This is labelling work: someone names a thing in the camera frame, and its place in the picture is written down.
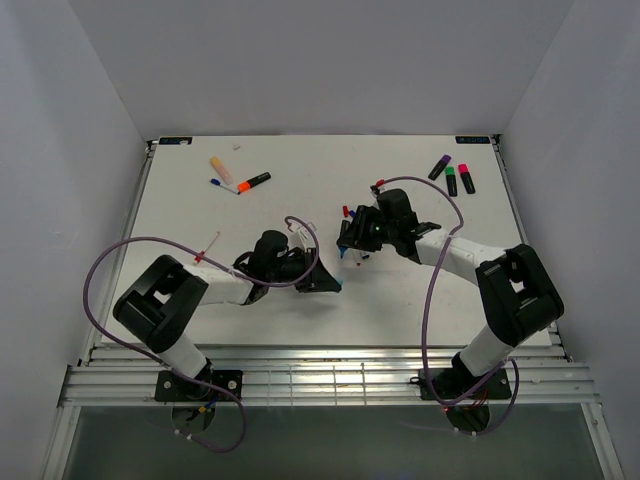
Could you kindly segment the green cap black highlighter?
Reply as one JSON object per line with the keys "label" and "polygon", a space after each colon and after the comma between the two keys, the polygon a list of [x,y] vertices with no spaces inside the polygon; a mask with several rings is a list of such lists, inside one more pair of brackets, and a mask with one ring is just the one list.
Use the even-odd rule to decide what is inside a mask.
{"label": "green cap black highlighter", "polygon": [[450,197],[456,197],[458,195],[457,180],[455,169],[452,166],[445,168],[445,179],[448,195]]}

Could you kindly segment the purple cap black highlighter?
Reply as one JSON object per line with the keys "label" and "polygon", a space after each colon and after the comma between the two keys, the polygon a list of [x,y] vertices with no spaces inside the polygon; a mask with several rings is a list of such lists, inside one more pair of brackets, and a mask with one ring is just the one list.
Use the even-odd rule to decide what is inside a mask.
{"label": "purple cap black highlighter", "polygon": [[443,155],[433,166],[432,170],[428,175],[428,179],[431,181],[435,181],[446,169],[449,162],[451,161],[451,156],[448,154]]}

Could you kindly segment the pink cap black highlighter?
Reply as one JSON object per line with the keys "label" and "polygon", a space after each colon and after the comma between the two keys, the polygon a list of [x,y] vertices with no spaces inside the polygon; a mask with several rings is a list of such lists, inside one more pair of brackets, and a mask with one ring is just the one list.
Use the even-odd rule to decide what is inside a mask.
{"label": "pink cap black highlighter", "polygon": [[476,188],[468,166],[464,163],[459,164],[458,172],[466,193],[469,195],[475,194]]}

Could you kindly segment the orange cap black highlighter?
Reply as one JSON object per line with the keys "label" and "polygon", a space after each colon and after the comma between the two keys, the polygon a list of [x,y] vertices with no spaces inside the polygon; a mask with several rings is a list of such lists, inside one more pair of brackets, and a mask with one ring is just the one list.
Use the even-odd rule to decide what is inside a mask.
{"label": "orange cap black highlighter", "polygon": [[269,172],[264,172],[259,175],[256,175],[242,183],[237,185],[238,192],[240,194],[245,193],[252,188],[265,183],[266,181],[271,179],[271,174]]}

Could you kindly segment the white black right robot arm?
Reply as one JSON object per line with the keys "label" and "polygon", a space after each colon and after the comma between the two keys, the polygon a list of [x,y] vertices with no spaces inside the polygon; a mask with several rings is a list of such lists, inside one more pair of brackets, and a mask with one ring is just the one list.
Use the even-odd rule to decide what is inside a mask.
{"label": "white black right robot arm", "polygon": [[488,373],[565,311],[549,274],[529,245],[499,248],[458,237],[433,222],[419,221],[401,189],[377,195],[343,220],[336,241],[342,249],[377,252],[385,245],[416,264],[444,270],[479,290],[486,324],[432,379],[443,398],[474,397]]}

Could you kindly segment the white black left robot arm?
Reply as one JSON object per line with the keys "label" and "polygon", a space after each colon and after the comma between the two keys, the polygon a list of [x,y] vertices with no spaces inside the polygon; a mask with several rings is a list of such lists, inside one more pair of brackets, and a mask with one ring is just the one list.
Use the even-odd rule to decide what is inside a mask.
{"label": "white black left robot arm", "polygon": [[338,293],[342,286],[317,258],[318,251],[300,232],[286,236],[267,230],[254,249],[240,255],[235,272],[185,265],[169,255],[158,257],[116,301],[114,318],[162,362],[180,373],[178,388],[190,399],[212,387],[209,361],[186,335],[202,305],[251,305],[273,283],[287,283],[299,293]]}

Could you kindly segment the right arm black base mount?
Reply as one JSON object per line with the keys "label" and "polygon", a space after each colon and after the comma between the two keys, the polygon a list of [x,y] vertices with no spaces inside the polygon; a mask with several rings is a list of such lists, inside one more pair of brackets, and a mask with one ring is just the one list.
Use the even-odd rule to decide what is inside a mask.
{"label": "right arm black base mount", "polygon": [[[451,401],[470,390],[478,378],[464,379],[450,368],[436,368],[429,370],[430,379],[437,395],[443,400]],[[435,397],[427,387],[423,369],[416,376],[409,379],[409,384],[417,386],[422,400],[434,400]],[[505,369],[500,369],[476,390],[470,398],[473,400],[507,400],[512,396],[512,390]]]}

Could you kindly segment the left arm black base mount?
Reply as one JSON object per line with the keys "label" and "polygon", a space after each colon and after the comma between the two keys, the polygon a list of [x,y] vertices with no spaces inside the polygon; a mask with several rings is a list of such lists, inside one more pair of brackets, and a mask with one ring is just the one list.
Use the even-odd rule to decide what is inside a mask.
{"label": "left arm black base mount", "polygon": [[157,376],[153,399],[156,402],[231,402],[232,399],[220,389],[229,391],[240,399],[244,372],[242,370],[205,369],[196,381],[186,380],[172,371],[161,371]]}

